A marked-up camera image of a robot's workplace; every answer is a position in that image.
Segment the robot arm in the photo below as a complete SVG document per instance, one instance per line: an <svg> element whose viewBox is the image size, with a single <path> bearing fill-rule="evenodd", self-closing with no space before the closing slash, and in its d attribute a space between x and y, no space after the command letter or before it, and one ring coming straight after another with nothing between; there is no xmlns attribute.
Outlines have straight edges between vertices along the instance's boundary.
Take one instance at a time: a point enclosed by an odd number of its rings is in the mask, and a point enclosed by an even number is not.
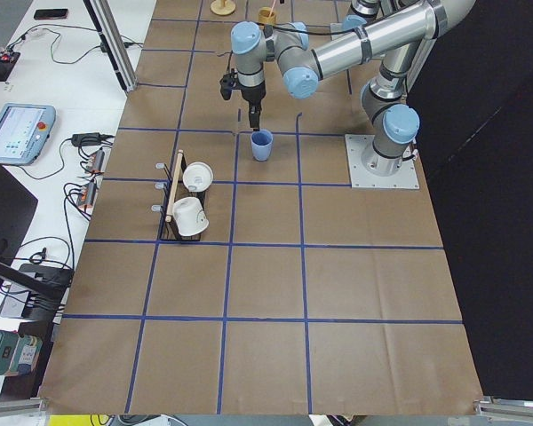
<svg viewBox="0 0 533 426"><path fill-rule="evenodd" d="M405 150L418 133L417 112L401 102L407 73L419 45L443 36L472 10L472 1L400 1L379 12L379 1L353 1L337 38L311 48L300 22L280 26L237 23L231 30L235 66L220 80L223 99L241 92L249 104L249 123L260 128L261 101L266 96L264 65L276 62L288 93L295 99L312 96L320 81L347 69L383 58L378 74L361 91L362 108L375 129L373 141L361 155L371 174L388 177L407 161Z"/></svg>

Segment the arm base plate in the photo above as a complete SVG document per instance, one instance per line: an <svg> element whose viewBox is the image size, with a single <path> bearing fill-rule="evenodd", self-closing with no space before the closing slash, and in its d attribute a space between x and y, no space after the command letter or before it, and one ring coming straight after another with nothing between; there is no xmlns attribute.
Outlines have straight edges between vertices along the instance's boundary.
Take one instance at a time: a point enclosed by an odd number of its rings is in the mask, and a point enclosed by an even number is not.
<svg viewBox="0 0 533 426"><path fill-rule="evenodd" d="M346 134L346 154L353 189L418 190L415 160L407 147L397 159L379 155L373 146L373 135Z"/></svg>

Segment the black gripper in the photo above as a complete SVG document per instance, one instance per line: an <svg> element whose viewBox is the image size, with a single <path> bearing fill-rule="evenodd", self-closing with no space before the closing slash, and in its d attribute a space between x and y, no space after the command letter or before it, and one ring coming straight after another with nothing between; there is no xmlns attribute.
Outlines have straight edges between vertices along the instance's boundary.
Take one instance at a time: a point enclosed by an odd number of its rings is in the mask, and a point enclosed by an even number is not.
<svg viewBox="0 0 533 426"><path fill-rule="evenodd" d="M261 102L266 96L266 84L262 70L245 74L231 68L219 80L221 97L228 101L233 91L240 91L249 103L248 119L250 128L260 130Z"/></svg>

